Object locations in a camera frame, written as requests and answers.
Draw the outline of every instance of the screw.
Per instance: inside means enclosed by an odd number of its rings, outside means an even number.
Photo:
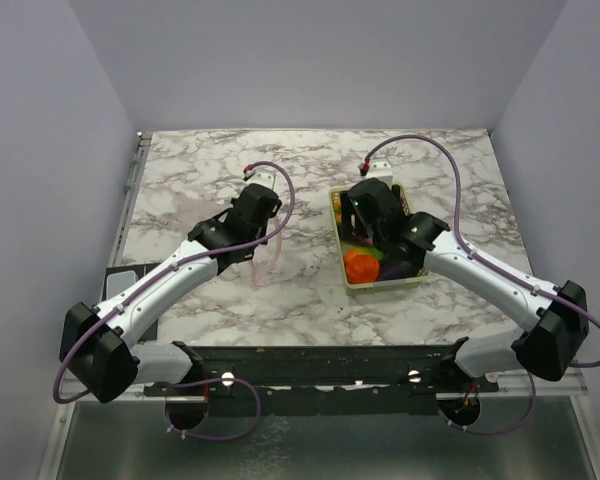
[[[411,383],[420,383],[422,381],[422,377],[420,376],[420,372],[417,370],[411,370],[407,375],[409,382]]]

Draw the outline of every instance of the marble surface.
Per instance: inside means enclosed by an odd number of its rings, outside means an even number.
[[[418,289],[358,297],[345,294],[328,192],[359,180],[357,166],[382,140],[403,131],[235,130],[160,132],[152,139],[124,246],[123,262],[161,261],[198,221],[218,213],[243,187],[242,168],[282,165],[298,201],[283,231],[282,254],[255,289],[246,264],[183,298],[161,319],[158,340],[198,345],[379,345],[452,343],[513,326],[463,287],[432,275]],[[529,272],[498,165],[484,130],[420,131],[446,145],[460,164],[464,236]],[[445,157],[407,141],[385,147],[414,211],[451,223],[454,184]],[[288,201],[284,181],[277,190]],[[274,244],[260,247],[267,262]]]

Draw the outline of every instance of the cable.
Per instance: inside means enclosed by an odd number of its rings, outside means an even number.
[[[247,428],[245,428],[240,433],[236,433],[234,435],[223,435],[223,436],[205,435],[202,433],[190,432],[188,430],[180,430],[173,426],[173,423],[171,422],[171,418],[169,417],[169,412],[166,411],[165,419],[167,420],[167,423],[169,424],[167,433],[171,433],[171,431],[173,430],[173,431],[179,433],[180,435],[182,435],[183,440],[184,440],[184,437],[187,436],[187,437],[191,437],[191,438],[197,438],[199,440],[209,440],[211,442],[230,442],[232,440],[238,440],[239,438],[245,437],[245,436],[249,435],[253,430],[255,430],[255,428],[260,424],[260,418],[261,418],[261,414],[262,414],[262,405],[260,403],[260,396],[258,395],[258,392],[254,388],[254,386],[251,385],[249,382],[242,380],[240,378],[232,378],[231,380],[227,380],[226,378],[211,378],[208,380],[200,380],[199,382],[179,383],[176,385],[169,385],[169,387],[177,388],[177,389],[194,388],[194,387],[202,387],[204,385],[211,385],[213,383],[222,383],[222,382],[227,382],[227,381],[231,381],[231,382],[235,382],[235,383],[244,385],[253,394],[253,399],[256,402],[256,413],[254,415],[253,422],[251,422],[251,424]]]
[[[520,420],[518,420],[516,423],[514,423],[513,425],[510,425],[505,428],[500,428],[497,430],[478,430],[475,428],[458,425],[457,423],[452,422],[451,420],[449,420],[449,417],[447,417],[442,410],[438,410],[438,413],[440,414],[440,416],[442,418],[444,418],[446,420],[447,425],[449,425],[451,428],[455,428],[456,430],[460,430],[461,432],[471,433],[473,435],[482,435],[482,436],[487,436],[487,437],[491,437],[493,435],[503,435],[505,433],[511,433],[514,430],[517,430],[518,428],[523,427],[524,425],[527,424],[527,422],[531,418],[531,414],[533,413],[533,410],[536,407],[536,400],[537,400],[536,382],[533,380],[533,375],[531,375],[529,372],[527,372],[527,375],[529,376],[529,383],[531,384],[531,398],[530,398],[529,408],[527,408],[527,411],[522,416],[522,418]]]
[[[273,217],[273,227],[277,228],[278,225],[280,225],[280,220],[278,220],[278,217]],[[282,232],[279,233],[278,235],[276,235],[276,246],[273,252],[273,255],[271,256],[271,258],[269,258],[269,261],[266,263],[266,265],[264,266],[264,268],[262,269],[262,271],[256,275],[256,264],[253,261],[253,259],[249,260],[249,270],[250,270],[250,286],[251,288],[256,288],[258,286],[258,283],[267,276],[267,274],[269,272],[271,272],[271,270],[273,270],[273,268],[276,266],[276,263],[278,262],[278,258],[280,258],[280,252],[282,251]]]
[[[471,384],[471,388],[469,389],[469,391],[467,392],[467,394],[464,396],[464,404],[465,404],[465,406],[469,402],[469,395],[471,395],[473,393],[473,391],[477,388],[477,386],[478,386],[478,382],[476,382],[474,380],[473,383]]]
[[[237,250],[244,250],[247,248],[256,247],[256,246],[270,240],[271,238],[275,237],[278,233],[280,233],[282,231],[282,229],[287,225],[287,223],[289,223],[289,219],[291,218],[291,214],[293,213],[293,208],[295,207],[295,204],[296,204],[296,195],[295,195],[295,191],[293,189],[293,182],[291,181],[291,177],[289,177],[289,174],[282,167],[280,167],[279,165],[272,163],[272,162],[266,162],[266,161],[255,162],[251,165],[248,165],[245,168],[245,173],[255,167],[260,167],[260,166],[271,167],[271,168],[275,168],[276,170],[278,170],[280,172],[280,174],[284,177],[285,181],[287,182],[287,186],[289,187],[289,208],[287,210],[287,214],[282,219],[282,222],[280,222],[280,225],[278,225],[276,228],[274,228],[271,231],[271,233],[268,233],[264,237],[259,238],[257,240],[243,243],[241,245],[234,245],[232,247],[218,248],[216,250],[210,250],[207,252],[197,253],[195,255],[189,255],[188,257],[182,258],[181,260],[179,260],[176,263],[177,266],[174,267],[173,265],[170,265],[169,267],[165,268],[164,270],[161,270],[154,277],[152,277],[150,280],[148,280],[146,283],[142,284],[135,292],[130,294],[122,302],[122,305],[124,307],[128,307],[131,304],[131,302],[133,302],[139,295],[141,295],[148,288],[150,288],[155,283],[160,281],[163,277],[165,277],[169,273],[173,272],[174,270],[176,270],[188,263],[195,262],[196,260],[200,260],[201,258],[206,258],[206,257],[214,256],[214,255],[222,255],[223,253],[230,253],[230,252],[235,252]],[[59,403],[59,404],[73,403],[76,400],[79,400],[80,398],[84,397],[85,395],[87,395],[89,393],[88,390],[85,390],[83,392],[72,395],[71,397],[62,398],[60,396],[60,385],[62,384],[62,379],[64,378],[64,375],[65,375],[67,369],[69,368],[69,363],[71,363],[71,360],[73,360],[73,357],[75,357],[78,350],[80,350],[80,348],[91,337],[91,335],[96,333],[100,329],[100,327],[102,327],[104,324],[106,324],[108,321],[110,321],[113,317],[115,317],[116,313],[118,313],[117,310],[111,310],[109,313],[104,315],[91,328],[89,328],[76,341],[76,343],[71,347],[69,352],[67,352],[67,355],[65,356],[64,360],[60,363],[60,368],[58,368],[58,373],[56,374],[56,377],[53,381],[52,395],[53,395],[53,399],[55,400],[56,403]]]
[[[447,160],[449,160],[449,163],[451,164],[451,168],[453,169],[453,175],[455,177],[455,184],[456,184],[456,199],[455,199],[455,206],[454,206],[454,210],[453,210],[453,234],[456,238],[456,241],[460,245],[460,247],[465,252],[471,253],[471,248],[469,247],[469,245],[467,245],[467,242],[464,241],[464,239],[462,238],[462,235],[460,234],[460,208],[461,208],[461,200],[462,200],[462,185],[460,183],[460,169],[458,168],[458,163],[456,162],[456,159],[453,157],[453,155],[451,155],[451,152],[449,152],[449,150],[447,150],[444,147],[444,145],[442,145],[441,143],[437,142],[436,140],[434,140],[432,138],[426,137],[424,135],[419,135],[419,134],[405,134],[405,135],[398,135],[395,137],[391,137],[391,138],[379,143],[373,149],[371,149],[369,151],[369,153],[367,153],[367,155],[364,158],[363,164],[360,166],[360,173],[363,176],[366,175],[366,173],[369,171],[371,157],[378,150],[380,150],[382,147],[384,147],[390,143],[397,142],[399,140],[421,140],[423,142],[429,143],[429,144],[433,145],[434,147],[436,147],[438,150],[440,150],[444,154],[444,156],[447,157]],[[593,315],[591,315],[589,312],[587,312],[586,310],[580,308],[578,305],[576,305],[572,302],[569,302],[568,300],[565,300],[564,298],[558,297],[557,295],[554,295],[553,293],[547,292],[542,289],[536,289],[536,287],[534,285],[531,285],[530,283],[527,283],[524,280],[520,280],[516,276],[514,276],[514,275],[510,274],[509,272],[507,272],[506,270],[500,268],[498,265],[493,264],[492,262],[490,262],[489,260],[480,256],[477,253],[473,253],[473,258],[475,258],[479,263],[483,264],[487,268],[491,269],[493,272],[503,276],[504,278],[515,283],[516,285],[519,285],[520,287],[525,288],[529,291],[535,291],[538,295],[540,295],[544,298],[548,298],[552,301],[558,302],[558,303],[570,308],[571,310],[578,313],[579,315],[583,315],[587,320],[589,320],[591,323],[593,323],[596,327],[598,327],[600,329],[600,321],[598,319],[596,319]],[[594,362],[582,362],[582,363],[581,362],[573,362],[573,363],[571,363],[571,366],[578,367],[578,368],[599,367],[600,360],[596,360]],[[529,405],[529,409],[524,414],[522,419],[520,419],[520,421],[518,421],[516,424],[512,425],[511,427],[494,430],[492,432],[482,431],[482,430],[472,430],[472,429],[469,429],[466,427],[462,427],[460,425],[457,425],[457,424],[451,422],[451,420],[449,420],[447,418],[449,425],[451,425],[452,427],[457,428],[459,430],[469,432],[469,433],[474,433],[476,435],[499,435],[499,434],[503,434],[503,433],[512,432],[513,430],[516,430],[517,428],[522,427],[529,421],[529,418],[531,417],[531,413],[533,412],[533,409],[534,409],[535,403],[536,403],[535,382],[533,381],[532,375],[529,372],[527,372],[527,374],[529,375],[529,380],[531,382],[531,404]],[[442,411],[440,411],[440,413],[443,417],[446,418],[446,416],[444,415],[444,413],[442,413]]]
[[[389,138],[389,139],[385,140],[384,142],[376,145],[369,153],[367,153],[367,155],[364,158],[363,165],[360,168],[360,171],[366,173],[369,170],[369,164],[371,163],[371,157],[373,156],[373,154],[375,154],[378,150],[380,150],[385,145],[388,145],[390,143],[393,143],[393,142],[396,142],[399,140],[421,140],[423,142],[427,142],[427,143],[433,145],[434,147],[436,147],[438,150],[440,150],[444,154],[444,156],[447,157],[447,160],[449,160],[449,163],[451,164],[451,168],[453,169],[453,175],[455,177],[455,183],[456,183],[456,200],[455,200],[455,208],[453,211],[453,234],[455,235],[456,240],[457,240],[458,244],[460,245],[460,247],[462,247],[462,249],[465,252],[471,253],[471,248],[469,247],[469,245],[467,245],[467,242],[464,241],[464,239],[462,238],[462,235],[460,234],[460,205],[461,205],[461,199],[462,199],[462,186],[460,184],[460,170],[458,169],[458,163],[456,162],[455,158],[453,158],[453,155],[451,155],[449,150],[447,150],[442,144],[440,144],[439,142],[435,141],[434,139],[426,137],[424,135],[418,135],[418,134],[398,135],[396,137]],[[487,267],[490,270],[492,270],[493,272],[501,275],[502,277],[506,278],[507,280],[515,283],[516,285],[518,285],[524,289],[527,289],[529,291],[536,292],[541,297],[547,298],[554,302],[558,302],[558,303],[570,308],[571,310],[576,312],[578,315],[582,315],[583,317],[585,317],[587,320],[589,320],[591,323],[593,323],[600,330],[600,320],[595,318],[593,315],[591,315],[589,312],[587,312],[583,308],[580,308],[578,305],[576,305],[568,300],[565,300],[564,298],[559,297],[551,292],[547,292],[542,289],[536,289],[536,287],[534,285],[531,285],[530,283],[519,279],[518,277],[507,272],[506,270],[500,268],[498,265],[495,265],[494,263],[490,262],[486,258],[480,256],[478,253],[474,253],[473,258],[475,258],[479,263],[483,264],[485,267]],[[578,368],[600,367],[600,360],[596,360],[594,362],[574,362],[571,364],[571,366],[578,367]]]

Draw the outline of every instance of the yellow tray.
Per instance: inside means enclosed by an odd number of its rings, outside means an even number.
[[[400,187],[400,196],[402,198],[402,205],[404,206],[405,213],[409,214],[409,202],[407,201],[407,195],[404,191],[404,187],[401,184],[396,184]],[[344,281],[344,287],[347,295],[362,295],[365,293],[374,292],[386,292],[390,290],[399,289],[411,289],[420,286],[429,277],[429,272],[426,269],[421,269],[416,276],[408,278],[400,278],[396,280],[384,280],[373,283],[349,283],[347,280],[347,274],[344,268],[343,256],[353,246],[340,240],[340,234],[338,233],[338,222],[336,219],[336,205],[340,203],[340,192],[345,192],[351,187],[336,187],[329,190],[329,204],[331,205],[331,221],[333,223],[333,231],[335,233],[336,246],[338,247],[338,256],[340,262],[340,271],[342,272],[342,279]]]

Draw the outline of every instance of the black joint housing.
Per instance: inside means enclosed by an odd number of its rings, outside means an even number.
[[[440,233],[449,230],[449,225],[428,213],[407,215],[396,193],[377,178],[351,187],[346,200],[378,250],[416,268],[422,268],[425,254],[434,249]],[[344,225],[348,212],[345,202],[341,203]]]
[[[267,232],[267,223],[273,218],[282,202],[271,189],[252,183],[247,185],[232,207],[209,220],[198,223],[187,236],[190,242],[199,242],[207,250],[232,247],[262,238]],[[222,255],[214,255],[218,262],[218,273],[234,263],[253,257],[255,247]]]
[[[587,309],[584,289],[567,281],[557,295],[583,310]],[[524,368],[537,377],[557,382],[562,378],[578,349],[589,334],[589,321],[556,301],[540,312],[540,320],[513,342],[511,348]]]
[[[74,305],[65,316],[60,361],[100,318],[84,303]],[[138,366],[127,345],[107,325],[102,325],[78,350],[69,363],[69,371],[101,403],[115,399],[131,385]]]

